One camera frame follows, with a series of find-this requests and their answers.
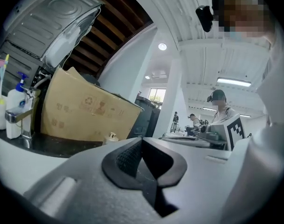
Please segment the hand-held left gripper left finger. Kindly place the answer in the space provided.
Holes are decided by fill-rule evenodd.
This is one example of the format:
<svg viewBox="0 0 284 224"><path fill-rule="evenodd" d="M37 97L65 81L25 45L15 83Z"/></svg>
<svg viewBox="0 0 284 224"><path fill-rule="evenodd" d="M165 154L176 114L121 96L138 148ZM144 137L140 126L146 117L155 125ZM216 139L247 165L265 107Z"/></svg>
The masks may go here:
<svg viewBox="0 0 284 224"><path fill-rule="evenodd" d="M103 158L132 139L73 155L23 196L63 224L154 224L161 217L140 190L120 189L103 173Z"/></svg>

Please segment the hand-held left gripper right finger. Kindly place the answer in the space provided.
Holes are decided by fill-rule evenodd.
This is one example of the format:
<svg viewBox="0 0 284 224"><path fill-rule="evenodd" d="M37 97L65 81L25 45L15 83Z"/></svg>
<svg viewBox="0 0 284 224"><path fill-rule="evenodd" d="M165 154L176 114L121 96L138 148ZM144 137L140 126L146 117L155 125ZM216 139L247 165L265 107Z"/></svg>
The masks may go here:
<svg viewBox="0 0 284 224"><path fill-rule="evenodd" d="M237 181L248 140L233 151L142 139L142 158L154 178L142 203L145 220L216 220Z"/></svg>

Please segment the small bottle with gold cap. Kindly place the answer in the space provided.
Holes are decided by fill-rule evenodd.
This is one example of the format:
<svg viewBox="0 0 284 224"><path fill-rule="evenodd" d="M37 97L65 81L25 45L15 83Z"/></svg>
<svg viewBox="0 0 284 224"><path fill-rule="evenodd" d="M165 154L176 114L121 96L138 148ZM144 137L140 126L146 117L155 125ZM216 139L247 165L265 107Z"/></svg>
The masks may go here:
<svg viewBox="0 0 284 224"><path fill-rule="evenodd" d="M106 135L103 139L102 145L106 145L108 143L118 142L119 139L116 136L116 133L110 132L108 135Z"/></svg>

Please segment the black marble sink countertop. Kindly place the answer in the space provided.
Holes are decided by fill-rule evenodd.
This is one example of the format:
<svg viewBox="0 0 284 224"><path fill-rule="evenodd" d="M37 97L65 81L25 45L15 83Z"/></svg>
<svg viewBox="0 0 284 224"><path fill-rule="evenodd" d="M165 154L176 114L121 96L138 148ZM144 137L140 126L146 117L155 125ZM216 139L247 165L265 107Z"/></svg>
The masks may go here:
<svg viewBox="0 0 284 224"><path fill-rule="evenodd" d="M79 152L102 146L101 141L69 140L42 133L35 133L29 140L22 136L11 140L7 138L5 130L0 130L0 139L11 146L36 154L59 158L69 158Z"/></svg>

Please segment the chrome faucet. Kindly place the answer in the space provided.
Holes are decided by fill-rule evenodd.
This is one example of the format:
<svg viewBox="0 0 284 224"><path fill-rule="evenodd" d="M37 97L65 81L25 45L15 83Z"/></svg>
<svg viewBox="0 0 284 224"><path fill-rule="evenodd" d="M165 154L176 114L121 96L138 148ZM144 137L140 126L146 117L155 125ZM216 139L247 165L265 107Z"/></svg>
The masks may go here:
<svg viewBox="0 0 284 224"><path fill-rule="evenodd" d="M41 90L35 87L9 91L5 111L7 138L32 138L40 93Z"/></svg>

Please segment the white bottle with blue sprayer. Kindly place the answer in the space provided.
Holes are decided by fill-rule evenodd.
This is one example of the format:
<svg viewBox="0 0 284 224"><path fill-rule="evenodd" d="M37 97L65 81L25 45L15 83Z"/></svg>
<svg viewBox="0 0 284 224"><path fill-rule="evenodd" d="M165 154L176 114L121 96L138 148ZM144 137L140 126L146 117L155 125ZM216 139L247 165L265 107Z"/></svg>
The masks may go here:
<svg viewBox="0 0 284 224"><path fill-rule="evenodd" d="M7 95L6 110L6 132L9 139L18 138L21 135L29 136L31 133L31 114L33 103L33 89L26 87L25 79L28 76L22 72L17 72L21 80L14 89Z"/></svg>

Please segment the person's beige shirt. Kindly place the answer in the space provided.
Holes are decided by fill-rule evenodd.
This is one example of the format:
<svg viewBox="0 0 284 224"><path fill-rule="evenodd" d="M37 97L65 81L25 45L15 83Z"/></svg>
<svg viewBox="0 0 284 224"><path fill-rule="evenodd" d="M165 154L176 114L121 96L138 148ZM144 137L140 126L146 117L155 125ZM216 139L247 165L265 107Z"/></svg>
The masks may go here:
<svg viewBox="0 0 284 224"><path fill-rule="evenodd" d="M270 61L257 92L270 125L241 140L230 162L239 168L220 224L284 222L284 31L275 23Z"/></svg>

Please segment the long ceiling tube light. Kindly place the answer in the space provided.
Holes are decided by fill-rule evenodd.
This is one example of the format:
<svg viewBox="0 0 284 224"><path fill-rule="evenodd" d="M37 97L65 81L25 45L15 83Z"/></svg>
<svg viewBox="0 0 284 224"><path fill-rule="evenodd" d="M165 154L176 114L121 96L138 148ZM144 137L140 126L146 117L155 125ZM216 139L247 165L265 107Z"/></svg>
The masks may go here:
<svg viewBox="0 0 284 224"><path fill-rule="evenodd" d="M243 86L243 87L250 87L252 85L252 83L248 81L230 79L230 78L224 78L224 77L217 78L217 83L232 84L232 85L238 85L238 86Z"/></svg>

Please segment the large cardboard box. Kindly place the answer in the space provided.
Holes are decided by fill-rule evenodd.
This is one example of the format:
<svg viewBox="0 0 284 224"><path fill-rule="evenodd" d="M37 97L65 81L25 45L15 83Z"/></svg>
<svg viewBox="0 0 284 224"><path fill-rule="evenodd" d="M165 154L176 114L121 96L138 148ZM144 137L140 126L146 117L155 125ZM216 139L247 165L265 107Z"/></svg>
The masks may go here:
<svg viewBox="0 0 284 224"><path fill-rule="evenodd" d="M67 71L57 67L44 99L40 131L78 141L103 141L110 133L124 140L142 111L87 82L73 67Z"/></svg>

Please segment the window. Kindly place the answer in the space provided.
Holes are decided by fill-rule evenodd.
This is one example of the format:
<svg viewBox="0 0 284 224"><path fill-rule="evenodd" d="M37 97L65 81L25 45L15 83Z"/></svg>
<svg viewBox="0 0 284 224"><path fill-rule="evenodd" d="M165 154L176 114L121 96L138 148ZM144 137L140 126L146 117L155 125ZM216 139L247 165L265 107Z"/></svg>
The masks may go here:
<svg viewBox="0 0 284 224"><path fill-rule="evenodd" d="M162 105L165 97L166 89L150 89L148 100L151 102Z"/></svg>

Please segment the black cabinet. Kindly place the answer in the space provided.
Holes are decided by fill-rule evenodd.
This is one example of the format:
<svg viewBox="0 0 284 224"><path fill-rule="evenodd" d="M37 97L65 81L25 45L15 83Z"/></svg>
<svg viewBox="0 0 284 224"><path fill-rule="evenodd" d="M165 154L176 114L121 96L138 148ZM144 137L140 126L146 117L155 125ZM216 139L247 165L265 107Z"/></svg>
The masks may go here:
<svg viewBox="0 0 284 224"><path fill-rule="evenodd" d="M128 135L128 139L136 137L153 137L160 109L155 103L141 96L136 97L135 104L140 106L143 110L134 123Z"/></svg>

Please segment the yellow-tipped toothbrush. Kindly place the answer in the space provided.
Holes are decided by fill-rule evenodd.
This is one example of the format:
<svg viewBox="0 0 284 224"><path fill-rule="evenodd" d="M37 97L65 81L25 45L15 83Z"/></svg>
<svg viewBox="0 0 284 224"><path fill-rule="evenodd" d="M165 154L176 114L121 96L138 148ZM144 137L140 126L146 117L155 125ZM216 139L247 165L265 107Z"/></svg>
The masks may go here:
<svg viewBox="0 0 284 224"><path fill-rule="evenodd" d="M6 55L4 64L0 67L0 98L2 99L3 81L5 76L6 67L9 61L9 54Z"/></svg>

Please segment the black ribbed appliance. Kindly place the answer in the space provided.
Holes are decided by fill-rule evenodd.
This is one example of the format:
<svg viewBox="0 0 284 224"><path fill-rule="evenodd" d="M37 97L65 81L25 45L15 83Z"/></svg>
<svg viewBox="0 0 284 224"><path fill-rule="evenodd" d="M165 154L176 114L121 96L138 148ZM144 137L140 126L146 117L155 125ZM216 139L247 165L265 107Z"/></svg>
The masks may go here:
<svg viewBox="0 0 284 224"><path fill-rule="evenodd" d="M5 71L2 95L6 96L20 81L21 76L17 73L19 71L28 76L24 82L27 88L34 86L44 77L39 72L46 75L54 73L52 69L47 67L39 59L34 58L27 52L23 52L9 42L4 42L0 48L0 58L4 59L7 54L9 54L9 61Z"/></svg>

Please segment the dark wooden staircase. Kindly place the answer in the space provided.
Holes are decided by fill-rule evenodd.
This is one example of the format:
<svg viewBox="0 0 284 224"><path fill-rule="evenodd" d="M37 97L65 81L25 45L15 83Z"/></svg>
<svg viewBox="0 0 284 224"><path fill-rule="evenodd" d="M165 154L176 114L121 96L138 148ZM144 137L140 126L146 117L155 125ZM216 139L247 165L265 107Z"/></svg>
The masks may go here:
<svg viewBox="0 0 284 224"><path fill-rule="evenodd" d="M136 0L101 0L104 5L91 30L63 65L99 78L108 61L131 38L153 23Z"/></svg>

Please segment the grey metal washing machine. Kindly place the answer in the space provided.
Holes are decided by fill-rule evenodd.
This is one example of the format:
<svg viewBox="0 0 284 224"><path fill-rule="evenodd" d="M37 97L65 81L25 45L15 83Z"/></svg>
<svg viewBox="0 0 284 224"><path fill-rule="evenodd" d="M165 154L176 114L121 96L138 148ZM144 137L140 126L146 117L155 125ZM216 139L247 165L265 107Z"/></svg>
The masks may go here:
<svg viewBox="0 0 284 224"><path fill-rule="evenodd" d="M29 11L7 40L54 69L86 36L101 0L45 0Z"/></svg>

